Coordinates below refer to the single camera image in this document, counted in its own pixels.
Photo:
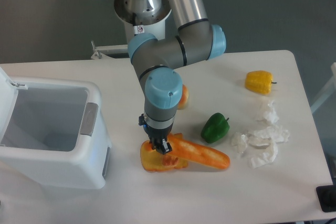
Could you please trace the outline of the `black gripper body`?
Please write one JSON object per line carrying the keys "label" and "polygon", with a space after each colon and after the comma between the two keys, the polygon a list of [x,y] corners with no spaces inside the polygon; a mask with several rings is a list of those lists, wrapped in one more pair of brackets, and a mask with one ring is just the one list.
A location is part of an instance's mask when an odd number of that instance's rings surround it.
{"label": "black gripper body", "polygon": [[156,121],[143,113],[139,116],[139,126],[142,126],[149,139],[166,139],[173,126],[173,118],[167,121]]}

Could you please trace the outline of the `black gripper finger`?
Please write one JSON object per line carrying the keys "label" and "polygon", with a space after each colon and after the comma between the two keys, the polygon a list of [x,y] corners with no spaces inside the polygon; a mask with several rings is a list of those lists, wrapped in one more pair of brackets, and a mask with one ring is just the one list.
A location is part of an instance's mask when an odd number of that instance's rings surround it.
{"label": "black gripper finger", "polygon": [[167,154],[172,151],[172,147],[170,143],[168,143],[166,140],[161,140],[156,146],[157,152],[160,154]]}
{"label": "black gripper finger", "polygon": [[149,140],[149,143],[151,144],[151,149],[156,151],[157,141],[156,140]]}

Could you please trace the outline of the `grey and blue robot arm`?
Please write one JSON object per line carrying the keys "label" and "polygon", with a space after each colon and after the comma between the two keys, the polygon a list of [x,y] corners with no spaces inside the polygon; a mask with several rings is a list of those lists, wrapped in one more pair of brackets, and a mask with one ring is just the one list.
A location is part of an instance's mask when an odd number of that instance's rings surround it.
{"label": "grey and blue robot arm", "polygon": [[139,124],[152,148],[167,154],[182,97],[175,69],[222,55],[225,34],[208,21],[202,0],[114,0],[114,10],[125,24],[129,58],[145,97]]}

